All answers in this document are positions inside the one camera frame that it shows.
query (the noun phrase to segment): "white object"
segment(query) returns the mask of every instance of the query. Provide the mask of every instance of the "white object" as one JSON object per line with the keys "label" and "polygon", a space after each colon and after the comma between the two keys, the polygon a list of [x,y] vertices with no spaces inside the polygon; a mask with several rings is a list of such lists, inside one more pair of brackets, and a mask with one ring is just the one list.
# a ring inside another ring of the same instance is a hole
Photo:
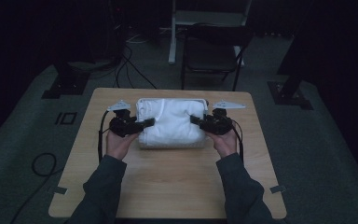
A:
{"label": "white object", "polygon": [[141,147],[203,147],[205,132],[190,122],[190,115],[203,119],[208,106],[203,99],[144,98],[137,106],[138,121],[155,119],[138,139]]}
{"label": "white object", "polygon": [[240,105],[228,101],[220,101],[213,105],[213,108],[221,108],[221,109],[239,109],[239,108],[245,108],[245,105]]}
{"label": "white object", "polygon": [[113,111],[113,110],[130,109],[130,108],[131,108],[131,105],[127,104],[123,100],[120,100],[115,105],[111,105],[111,106],[107,107],[107,110],[108,111]]}

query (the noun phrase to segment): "chair leg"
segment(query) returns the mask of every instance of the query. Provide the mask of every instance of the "chair leg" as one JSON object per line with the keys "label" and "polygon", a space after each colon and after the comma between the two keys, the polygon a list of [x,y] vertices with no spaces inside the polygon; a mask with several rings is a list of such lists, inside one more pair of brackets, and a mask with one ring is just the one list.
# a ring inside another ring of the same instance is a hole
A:
{"label": "chair leg", "polygon": [[225,76],[222,78],[222,81],[224,81],[227,76],[228,76],[228,73],[225,74]]}
{"label": "chair leg", "polygon": [[232,91],[235,91],[237,87],[238,76],[240,75],[240,70],[241,70],[241,62],[242,62],[242,58],[237,65],[237,71],[235,72],[235,79],[234,79],[234,85],[232,86]]}

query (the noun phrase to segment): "human hand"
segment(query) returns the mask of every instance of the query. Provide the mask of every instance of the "human hand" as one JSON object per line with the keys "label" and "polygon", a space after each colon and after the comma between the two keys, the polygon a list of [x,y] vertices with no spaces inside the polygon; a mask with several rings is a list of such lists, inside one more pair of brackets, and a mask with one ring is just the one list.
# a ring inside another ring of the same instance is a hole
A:
{"label": "human hand", "polygon": [[106,136],[106,155],[114,157],[120,161],[127,155],[131,142],[138,137],[138,133],[120,137],[110,130]]}
{"label": "human hand", "polygon": [[228,155],[237,152],[237,135],[234,130],[230,130],[228,133],[223,135],[216,135],[213,133],[205,132],[207,136],[212,138],[213,147],[219,153],[220,158],[225,158]]}

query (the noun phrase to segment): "white towel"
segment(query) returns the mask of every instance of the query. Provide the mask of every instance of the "white towel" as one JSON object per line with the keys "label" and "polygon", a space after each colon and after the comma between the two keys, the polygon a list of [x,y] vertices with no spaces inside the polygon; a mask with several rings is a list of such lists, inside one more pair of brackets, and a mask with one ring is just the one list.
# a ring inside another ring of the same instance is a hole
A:
{"label": "white towel", "polygon": [[190,123],[190,115],[203,119],[205,100],[140,99],[136,106],[138,121],[156,120],[139,135],[141,147],[203,147],[205,133]]}

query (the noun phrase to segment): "metal stand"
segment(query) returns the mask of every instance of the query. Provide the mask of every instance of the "metal stand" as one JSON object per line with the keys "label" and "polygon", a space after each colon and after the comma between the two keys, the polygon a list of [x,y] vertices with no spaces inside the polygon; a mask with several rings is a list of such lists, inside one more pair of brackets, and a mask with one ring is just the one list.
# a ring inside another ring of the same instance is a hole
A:
{"label": "metal stand", "polygon": [[68,63],[55,63],[54,67],[58,75],[50,90],[43,93],[42,99],[59,99],[61,95],[83,94],[90,73],[74,71]]}
{"label": "metal stand", "polygon": [[310,101],[305,99],[299,89],[300,78],[289,77],[285,83],[268,82],[269,90],[276,105],[299,105],[301,109],[313,110]]}

